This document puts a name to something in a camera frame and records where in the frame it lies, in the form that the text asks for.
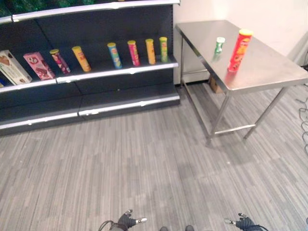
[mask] gray carpet floor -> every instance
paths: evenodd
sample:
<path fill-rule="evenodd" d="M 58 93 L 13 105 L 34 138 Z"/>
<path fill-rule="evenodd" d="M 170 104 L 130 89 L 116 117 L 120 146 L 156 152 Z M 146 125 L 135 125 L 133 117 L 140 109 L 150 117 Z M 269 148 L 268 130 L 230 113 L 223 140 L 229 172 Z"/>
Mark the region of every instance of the gray carpet floor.
<path fill-rule="evenodd" d="M 223 95 L 190 85 L 210 123 Z M 277 90 L 231 101 L 219 128 L 253 123 Z M 184 89 L 181 104 L 0 138 L 1 231 L 96 231 L 128 208 L 135 231 L 235 231 L 248 214 L 270 231 L 304 231 L 308 156 L 292 87 L 246 141 L 206 133 Z"/>

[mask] shelf edge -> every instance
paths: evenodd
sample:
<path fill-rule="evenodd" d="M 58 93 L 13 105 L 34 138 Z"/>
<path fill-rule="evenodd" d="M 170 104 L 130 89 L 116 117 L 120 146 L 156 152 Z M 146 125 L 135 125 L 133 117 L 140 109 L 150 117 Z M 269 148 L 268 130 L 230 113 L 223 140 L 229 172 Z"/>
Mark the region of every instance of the shelf edge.
<path fill-rule="evenodd" d="M 37 12 L 13 14 L 13 22 L 20 22 L 24 20 L 42 18 L 48 16 L 55 16 L 68 13 L 81 13 L 88 11 L 99 10 L 115 10 L 121 8 L 141 7 L 141 6 L 155 6 L 155 5 L 172 5 L 180 4 L 180 0 L 140 0 L 140 1 L 124 1 L 124 2 L 109 2 L 84 6 L 72 6 L 66 8 L 50 9 Z"/>
<path fill-rule="evenodd" d="M 57 83 L 56 79 L 48 79 L 48 80 L 43 80 L 43 81 L 40 81 L 40 82 L 19 84 L 19 85 L 8 86 L 8 87 L 4 86 L 3 88 L 0 88 L 0 94 L 5 93 L 5 92 L 9 92 L 9 91 L 14 91 L 14 90 L 35 88 L 35 87 L 39 87 L 39 86 L 52 85 L 52 84 L 56 84 L 56 83 Z"/>
<path fill-rule="evenodd" d="M 13 22 L 12 16 L 6 16 L 0 18 L 0 24 L 12 23 L 12 22 Z"/>
<path fill-rule="evenodd" d="M 20 127 L 20 126 L 24 126 L 24 125 L 31 126 L 32 124 L 48 122 L 48 121 L 57 120 L 57 119 L 73 118 L 73 117 L 77 117 L 77 116 L 78 116 L 78 113 L 77 112 L 73 112 L 73 113 L 62 114 L 62 115 L 47 116 L 47 117 L 42 117 L 42 118 L 38 118 L 38 119 L 29 119 L 29 120 L 25 120 L 25 121 L 20 121 L 20 122 L 0 125 L 0 130 L 8 129 L 8 128 Z"/>
<path fill-rule="evenodd" d="M 115 76 L 115 75 L 126 75 L 126 74 L 135 74 L 140 72 L 154 71 L 154 70 L 162 70 L 162 69 L 170 69 L 174 67 L 178 67 L 178 63 L 169 63 L 169 64 L 159 64 L 153 66 L 142 66 L 142 67 L 131 67 L 119 70 L 111 70 L 111 71 L 100 71 L 95 73 L 87 73 L 80 75 L 73 75 L 67 77 L 58 77 L 57 83 L 69 83 L 72 81 L 79 81 L 89 78 L 98 78 L 98 77 L 106 77 L 106 76 Z"/>
<path fill-rule="evenodd" d="M 121 104 L 121 105 L 102 107 L 98 109 L 85 110 L 85 111 L 78 112 L 78 115 L 79 116 L 96 115 L 102 112 L 110 112 L 110 111 L 116 111 L 116 110 L 121 110 L 121 109 L 133 108 L 133 107 L 144 107 L 144 106 L 148 106 L 151 104 L 176 101 L 176 100 L 180 100 L 179 95 L 160 98 L 160 99 L 154 99 L 154 100 L 139 101 L 135 103 L 126 103 L 126 104 Z"/>

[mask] pink can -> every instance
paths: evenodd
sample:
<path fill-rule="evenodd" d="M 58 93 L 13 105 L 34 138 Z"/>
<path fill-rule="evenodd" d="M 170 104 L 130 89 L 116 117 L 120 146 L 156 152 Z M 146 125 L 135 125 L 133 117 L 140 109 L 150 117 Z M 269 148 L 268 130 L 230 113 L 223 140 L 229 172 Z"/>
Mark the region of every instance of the pink can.
<path fill-rule="evenodd" d="M 64 74 L 68 74 L 71 72 L 68 65 L 66 64 L 65 60 L 60 55 L 59 49 L 54 49 L 49 52 L 53 58 L 53 60 L 58 64 L 58 67 Z"/>
<path fill-rule="evenodd" d="M 130 40 L 130 41 L 127 42 L 127 44 L 128 44 L 130 56 L 131 56 L 131 59 L 133 61 L 134 66 L 139 66 L 140 61 L 139 61 L 136 41 Z"/>

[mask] product box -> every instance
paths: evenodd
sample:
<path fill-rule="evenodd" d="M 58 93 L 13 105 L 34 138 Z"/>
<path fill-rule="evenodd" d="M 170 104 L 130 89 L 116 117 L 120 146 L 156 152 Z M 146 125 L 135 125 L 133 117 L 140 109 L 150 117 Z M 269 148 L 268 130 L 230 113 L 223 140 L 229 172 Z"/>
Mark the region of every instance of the product box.
<path fill-rule="evenodd" d="M 5 86 L 5 83 L 2 79 L 0 79 L 0 88 L 3 88 Z"/>
<path fill-rule="evenodd" d="M 217 85 L 213 77 L 210 77 L 210 87 L 215 93 L 223 93 L 222 89 Z"/>
<path fill-rule="evenodd" d="M 54 78 L 54 73 L 39 52 L 24 54 L 24 58 L 41 80 Z"/>
<path fill-rule="evenodd" d="M 9 50 L 0 51 L 0 71 L 14 85 L 30 83 L 32 80 Z"/>

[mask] metal table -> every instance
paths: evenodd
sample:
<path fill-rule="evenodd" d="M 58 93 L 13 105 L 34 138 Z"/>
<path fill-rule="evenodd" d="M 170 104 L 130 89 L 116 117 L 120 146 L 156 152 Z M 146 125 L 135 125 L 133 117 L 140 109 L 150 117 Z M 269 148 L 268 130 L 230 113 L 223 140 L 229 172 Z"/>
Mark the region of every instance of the metal table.
<path fill-rule="evenodd" d="M 239 70 L 236 73 L 228 72 L 227 66 L 238 37 L 239 28 L 226 20 L 181 23 L 176 25 L 176 29 L 182 36 L 181 84 L 186 88 L 194 106 L 196 107 L 196 104 L 191 97 L 183 75 L 200 71 L 183 72 L 183 40 L 187 42 L 206 68 L 201 71 L 209 71 L 225 93 L 225 99 L 209 133 L 209 139 L 218 134 L 250 128 L 244 137 L 244 139 L 247 139 L 290 86 L 304 84 L 308 81 L 308 73 L 304 69 L 256 38 L 252 38 L 250 41 Z M 221 54 L 214 53 L 217 37 L 226 38 Z M 217 125 L 222 119 L 231 97 L 273 88 L 281 88 L 281 90 L 255 124 L 217 131 Z"/>

